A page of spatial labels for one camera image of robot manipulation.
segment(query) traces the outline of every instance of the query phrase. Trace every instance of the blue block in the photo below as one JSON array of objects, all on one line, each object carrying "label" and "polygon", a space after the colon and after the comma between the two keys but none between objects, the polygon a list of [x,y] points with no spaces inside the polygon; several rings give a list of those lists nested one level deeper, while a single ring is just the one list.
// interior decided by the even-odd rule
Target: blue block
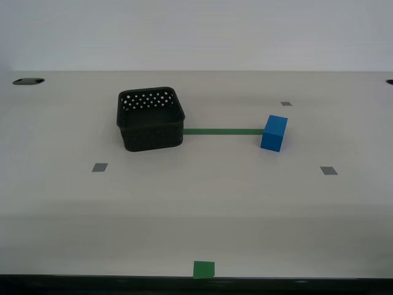
[{"label": "blue block", "polygon": [[285,128],[288,118],[270,115],[262,134],[260,147],[271,151],[279,152],[284,139]]}]

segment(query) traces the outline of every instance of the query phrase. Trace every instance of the white table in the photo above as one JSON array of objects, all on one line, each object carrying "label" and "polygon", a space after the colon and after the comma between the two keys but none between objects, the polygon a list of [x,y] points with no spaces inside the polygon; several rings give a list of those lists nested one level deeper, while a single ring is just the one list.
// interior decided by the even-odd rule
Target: white table
[{"label": "white table", "polygon": [[[43,84],[15,86],[21,77]],[[0,273],[392,277],[393,73],[40,72],[0,82]],[[128,152],[122,90],[170,86],[185,135]],[[289,101],[292,106],[282,106]],[[107,170],[92,173],[95,163]],[[332,166],[325,176],[320,166]]]}]

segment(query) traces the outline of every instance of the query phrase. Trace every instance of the white wall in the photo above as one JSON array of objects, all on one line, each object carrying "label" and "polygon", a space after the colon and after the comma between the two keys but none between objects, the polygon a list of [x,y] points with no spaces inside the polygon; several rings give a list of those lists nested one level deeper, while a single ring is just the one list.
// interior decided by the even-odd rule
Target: white wall
[{"label": "white wall", "polygon": [[393,70],[393,0],[0,3],[17,70]]}]

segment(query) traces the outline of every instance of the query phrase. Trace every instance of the green tape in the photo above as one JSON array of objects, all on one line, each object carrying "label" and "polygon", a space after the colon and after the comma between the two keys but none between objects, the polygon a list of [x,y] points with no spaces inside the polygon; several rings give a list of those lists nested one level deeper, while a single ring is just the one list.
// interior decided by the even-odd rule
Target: green tape
[{"label": "green tape", "polygon": [[185,135],[262,135],[263,129],[184,129]]},{"label": "green tape", "polygon": [[213,278],[215,275],[214,262],[194,261],[193,278]]}]

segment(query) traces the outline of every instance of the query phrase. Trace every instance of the black basket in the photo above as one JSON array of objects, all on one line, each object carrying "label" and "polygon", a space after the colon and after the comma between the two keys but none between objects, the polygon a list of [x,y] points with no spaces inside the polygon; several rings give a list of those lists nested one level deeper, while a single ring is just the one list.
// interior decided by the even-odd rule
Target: black basket
[{"label": "black basket", "polygon": [[178,146],[185,115],[170,87],[127,90],[119,94],[117,126],[127,151]]}]

